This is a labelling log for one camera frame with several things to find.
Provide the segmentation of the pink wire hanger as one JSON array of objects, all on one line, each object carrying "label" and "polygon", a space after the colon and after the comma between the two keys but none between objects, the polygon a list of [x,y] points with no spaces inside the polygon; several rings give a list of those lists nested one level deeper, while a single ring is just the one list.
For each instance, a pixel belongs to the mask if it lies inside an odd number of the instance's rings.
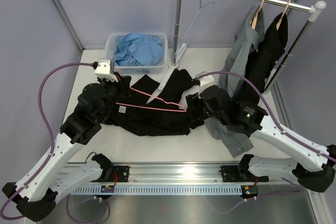
[{"label": "pink wire hanger", "polygon": [[186,110],[186,106],[181,105],[182,94],[193,84],[190,74],[185,69],[175,69],[160,94],[154,95],[159,85],[159,82],[145,74],[131,86],[130,97],[120,98],[117,102],[125,106],[148,107],[155,110]]}]

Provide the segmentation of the light blue shirt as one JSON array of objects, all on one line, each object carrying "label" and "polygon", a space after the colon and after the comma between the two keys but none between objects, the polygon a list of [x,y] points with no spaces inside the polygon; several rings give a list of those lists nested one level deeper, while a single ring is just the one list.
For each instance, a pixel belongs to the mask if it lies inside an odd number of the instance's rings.
[{"label": "light blue shirt", "polygon": [[160,39],[142,33],[129,33],[116,39],[113,59],[118,66],[155,66],[164,56]]}]

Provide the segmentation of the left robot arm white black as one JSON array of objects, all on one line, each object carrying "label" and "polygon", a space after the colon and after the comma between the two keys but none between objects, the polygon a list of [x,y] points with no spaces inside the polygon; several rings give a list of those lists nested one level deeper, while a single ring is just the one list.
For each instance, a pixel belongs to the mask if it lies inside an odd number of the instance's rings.
[{"label": "left robot arm white black", "polygon": [[23,217],[39,222],[67,195],[92,181],[106,182],[114,175],[113,163],[103,154],[58,178],[68,161],[101,130],[118,98],[130,95],[130,76],[116,81],[100,79],[88,84],[78,96],[78,104],[60,127],[53,146],[21,180],[6,183],[2,191],[16,204]]}]

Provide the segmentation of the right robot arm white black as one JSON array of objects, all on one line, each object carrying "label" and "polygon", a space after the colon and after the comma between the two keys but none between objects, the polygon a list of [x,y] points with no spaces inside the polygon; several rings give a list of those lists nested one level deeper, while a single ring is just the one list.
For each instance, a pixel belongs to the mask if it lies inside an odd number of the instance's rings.
[{"label": "right robot arm white black", "polygon": [[335,145],[319,145],[280,124],[270,108],[249,102],[234,102],[218,86],[186,96],[187,112],[193,121],[214,119],[234,133],[258,138],[288,158],[264,158],[245,154],[235,170],[222,168],[232,180],[266,182],[270,178],[294,179],[301,186],[325,192],[335,178]]}]

